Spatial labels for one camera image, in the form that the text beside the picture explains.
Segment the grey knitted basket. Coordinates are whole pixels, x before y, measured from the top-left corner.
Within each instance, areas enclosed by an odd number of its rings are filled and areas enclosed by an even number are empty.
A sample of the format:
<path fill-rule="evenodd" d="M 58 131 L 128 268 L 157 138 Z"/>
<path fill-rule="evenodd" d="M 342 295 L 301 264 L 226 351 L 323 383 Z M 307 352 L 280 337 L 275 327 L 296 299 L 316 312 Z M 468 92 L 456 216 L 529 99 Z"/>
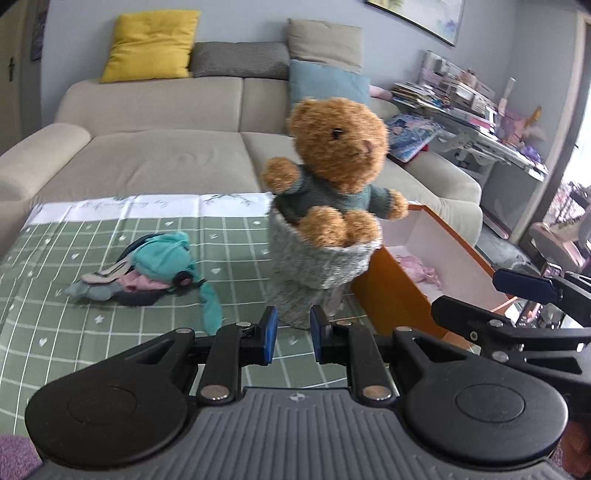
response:
<path fill-rule="evenodd" d="M 312 246 L 276 208 L 267 217 L 270 278 L 267 304 L 276 307 L 280 322 L 308 330 L 310 310 L 320 305 L 332 317 L 350 282 L 369 269 L 380 238 L 349 247 Z"/>

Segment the pink knitted item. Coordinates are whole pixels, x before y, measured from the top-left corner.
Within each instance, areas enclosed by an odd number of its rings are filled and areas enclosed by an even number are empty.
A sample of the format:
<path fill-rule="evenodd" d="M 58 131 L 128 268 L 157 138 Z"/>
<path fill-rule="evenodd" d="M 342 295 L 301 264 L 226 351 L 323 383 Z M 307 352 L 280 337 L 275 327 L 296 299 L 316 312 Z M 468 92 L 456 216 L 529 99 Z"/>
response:
<path fill-rule="evenodd" d="M 436 269 L 425 266 L 418 257 L 413 255 L 396 255 L 394 258 L 414 283 L 426 283 L 435 286 L 439 290 L 442 289 Z"/>

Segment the teal soft toy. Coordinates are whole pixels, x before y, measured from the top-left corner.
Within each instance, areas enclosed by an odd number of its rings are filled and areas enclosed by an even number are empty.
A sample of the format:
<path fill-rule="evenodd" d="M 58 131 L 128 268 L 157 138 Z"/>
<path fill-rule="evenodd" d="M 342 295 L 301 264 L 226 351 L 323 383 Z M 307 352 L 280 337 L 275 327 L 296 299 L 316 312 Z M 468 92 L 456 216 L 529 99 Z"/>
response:
<path fill-rule="evenodd" d="M 142 236 L 128 245 L 113 264 L 124 258 L 130 260 L 138 273 L 172 286 L 161 298 L 186 294 L 191 290 L 197 291 L 201 305 L 202 330 L 208 335 L 214 335 L 221 328 L 221 302 L 211 284 L 200 277 L 197 262 L 190 252 L 189 237 L 185 232 L 173 231 Z M 88 300 L 69 295 L 71 286 L 76 282 L 66 288 L 64 294 L 73 300 Z"/>

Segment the pink and navy clothes pile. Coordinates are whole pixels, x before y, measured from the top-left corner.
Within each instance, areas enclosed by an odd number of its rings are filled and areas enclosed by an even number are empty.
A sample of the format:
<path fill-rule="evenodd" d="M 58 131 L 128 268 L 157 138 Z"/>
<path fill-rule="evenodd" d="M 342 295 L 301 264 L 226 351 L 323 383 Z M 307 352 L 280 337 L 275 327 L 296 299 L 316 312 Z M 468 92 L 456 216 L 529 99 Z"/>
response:
<path fill-rule="evenodd" d="M 128 258 L 106 269 L 86 273 L 71 286 L 70 296 L 94 302 L 114 301 L 124 306 L 150 306 L 172 286 L 138 273 Z"/>

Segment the brown teddy bear green sweater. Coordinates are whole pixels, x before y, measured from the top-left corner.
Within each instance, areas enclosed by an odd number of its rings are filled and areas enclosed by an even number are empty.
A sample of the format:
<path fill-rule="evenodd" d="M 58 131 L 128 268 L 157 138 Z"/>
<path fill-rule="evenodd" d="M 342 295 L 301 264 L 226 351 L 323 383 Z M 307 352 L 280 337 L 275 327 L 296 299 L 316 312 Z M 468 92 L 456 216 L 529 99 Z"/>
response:
<path fill-rule="evenodd" d="M 305 241 L 318 248 L 377 241 L 381 219 L 408 215 L 402 193 L 374 184 L 388 153 L 388 132 L 367 105 L 304 99 L 290 113 L 288 130 L 301 163 L 273 157 L 263 183 Z"/>

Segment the pink desk chair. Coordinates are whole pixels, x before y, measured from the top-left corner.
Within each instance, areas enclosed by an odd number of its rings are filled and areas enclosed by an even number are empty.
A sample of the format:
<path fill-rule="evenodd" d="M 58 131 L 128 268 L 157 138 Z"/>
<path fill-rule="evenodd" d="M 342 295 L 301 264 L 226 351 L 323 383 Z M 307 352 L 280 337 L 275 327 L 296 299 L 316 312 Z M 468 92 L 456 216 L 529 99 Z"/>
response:
<path fill-rule="evenodd" d="M 547 262 L 559 265 L 564 271 L 583 271 L 586 259 L 573 240 L 556 236 L 541 222 L 532 224 L 528 233 L 533 246 Z"/>

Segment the green checkered tablecloth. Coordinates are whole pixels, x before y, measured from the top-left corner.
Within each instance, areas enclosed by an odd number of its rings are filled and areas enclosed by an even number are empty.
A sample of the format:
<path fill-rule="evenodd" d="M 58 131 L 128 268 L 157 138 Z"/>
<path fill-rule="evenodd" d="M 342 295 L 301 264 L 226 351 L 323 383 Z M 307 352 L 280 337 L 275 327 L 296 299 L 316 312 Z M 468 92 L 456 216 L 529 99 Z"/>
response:
<path fill-rule="evenodd" d="M 270 196 L 131 196 L 35 207 L 1 258 L 1 430 L 45 384 L 171 330 L 256 322 Z"/>

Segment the cluttered white desk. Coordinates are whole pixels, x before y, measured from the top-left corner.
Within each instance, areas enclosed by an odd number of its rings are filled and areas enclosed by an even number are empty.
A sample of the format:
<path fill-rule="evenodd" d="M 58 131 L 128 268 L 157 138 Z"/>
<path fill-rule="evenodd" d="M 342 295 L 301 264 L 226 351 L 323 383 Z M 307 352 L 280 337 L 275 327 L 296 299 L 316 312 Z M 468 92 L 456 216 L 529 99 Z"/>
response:
<path fill-rule="evenodd" d="M 496 104 L 495 92 L 480 83 L 473 72 L 427 50 L 418 81 L 396 83 L 392 93 L 393 102 L 409 113 L 442 126 L 431 148 L 451 152 L 453 162 L 482 187 L 497 165 L 518 169 L 542 182 L 547 167 L 523 155 L 519 145 L 502 139 L 502 114 L 514 84 L 511 79 L 502 102 Z"/>

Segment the anime print cushion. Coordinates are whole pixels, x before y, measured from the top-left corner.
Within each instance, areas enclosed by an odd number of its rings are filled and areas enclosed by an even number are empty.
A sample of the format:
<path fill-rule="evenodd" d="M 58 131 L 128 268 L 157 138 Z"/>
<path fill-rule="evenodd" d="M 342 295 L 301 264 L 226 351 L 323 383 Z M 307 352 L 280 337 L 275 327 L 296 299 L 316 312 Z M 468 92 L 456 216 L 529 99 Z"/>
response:
<path fill-rule="evenodd" d="M 386 122 L 391 160 L 406 164 L 413 160 L 440 132 L 443 126 L 421 116 L 399 114 Z"/>

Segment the purple rug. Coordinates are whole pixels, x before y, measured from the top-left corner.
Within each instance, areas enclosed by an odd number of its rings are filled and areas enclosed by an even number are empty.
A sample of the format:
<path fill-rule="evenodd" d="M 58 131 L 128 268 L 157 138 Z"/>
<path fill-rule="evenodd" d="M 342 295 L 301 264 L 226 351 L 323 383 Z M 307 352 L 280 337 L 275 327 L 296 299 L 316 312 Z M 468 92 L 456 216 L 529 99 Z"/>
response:
<path fill-rule="evenodd" d="M 0 476 L 2 480 L 27 479 L 42 465 L 35 447 L 28 438 L 0 437 Z"/>

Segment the grey headrest cushion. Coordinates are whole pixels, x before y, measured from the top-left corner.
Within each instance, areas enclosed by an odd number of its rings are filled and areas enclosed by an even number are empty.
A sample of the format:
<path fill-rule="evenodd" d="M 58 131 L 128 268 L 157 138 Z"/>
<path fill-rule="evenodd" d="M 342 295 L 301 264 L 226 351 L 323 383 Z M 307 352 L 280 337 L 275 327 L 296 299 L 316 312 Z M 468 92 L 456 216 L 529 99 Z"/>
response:
<path fill-rule="evenodd" d="M 190 55 L 194 78 L 287 80 L 290 52 L 282 42 L 197 42 Z"/>

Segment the beige cushion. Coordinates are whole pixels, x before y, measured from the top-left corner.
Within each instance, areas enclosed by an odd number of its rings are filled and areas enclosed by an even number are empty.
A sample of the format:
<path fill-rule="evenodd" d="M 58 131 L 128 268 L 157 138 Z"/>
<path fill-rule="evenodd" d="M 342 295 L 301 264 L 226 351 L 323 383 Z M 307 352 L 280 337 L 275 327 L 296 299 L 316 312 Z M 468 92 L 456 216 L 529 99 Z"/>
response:
<path fill-rule="evenodd" d="M 361 73 L 363 29 L 320 20 L 287 21 L 290 58 Z"/>

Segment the framed landscape painting right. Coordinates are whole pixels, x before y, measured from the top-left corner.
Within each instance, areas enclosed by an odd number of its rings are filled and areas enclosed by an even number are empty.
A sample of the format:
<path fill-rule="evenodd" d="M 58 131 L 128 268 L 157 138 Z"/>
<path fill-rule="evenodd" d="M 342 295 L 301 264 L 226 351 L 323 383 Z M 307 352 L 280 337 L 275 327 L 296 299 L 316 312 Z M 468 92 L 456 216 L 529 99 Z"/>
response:
<path fill-rule="evenodd" d="M 464 13 L 464 0 L 376 0 L 366 1 L 402 18 L 434 35 L 448 45 L 455 46 Z"/>

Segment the yellow cushion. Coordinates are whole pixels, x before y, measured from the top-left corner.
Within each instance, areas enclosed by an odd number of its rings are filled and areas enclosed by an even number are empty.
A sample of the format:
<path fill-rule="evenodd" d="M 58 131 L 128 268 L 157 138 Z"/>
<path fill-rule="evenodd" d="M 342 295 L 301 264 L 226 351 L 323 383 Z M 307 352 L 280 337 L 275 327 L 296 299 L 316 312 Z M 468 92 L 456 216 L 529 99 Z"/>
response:
<path fill-rule="evenodd" d="M 189 76 L 197 10 L 155 10 L 117 17 L 102 83 Z"/>

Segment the cream door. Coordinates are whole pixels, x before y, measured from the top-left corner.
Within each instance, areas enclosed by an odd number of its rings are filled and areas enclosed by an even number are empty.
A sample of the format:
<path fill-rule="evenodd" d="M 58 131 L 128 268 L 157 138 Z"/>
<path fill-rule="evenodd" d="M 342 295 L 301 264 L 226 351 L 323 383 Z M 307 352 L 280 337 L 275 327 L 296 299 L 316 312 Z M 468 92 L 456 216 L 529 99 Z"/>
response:
<path fill-rule="evenodd" d="M 30 2 L 1 2 L 0 150 L 4 154 L 22 138 L 21 60 Z"/>

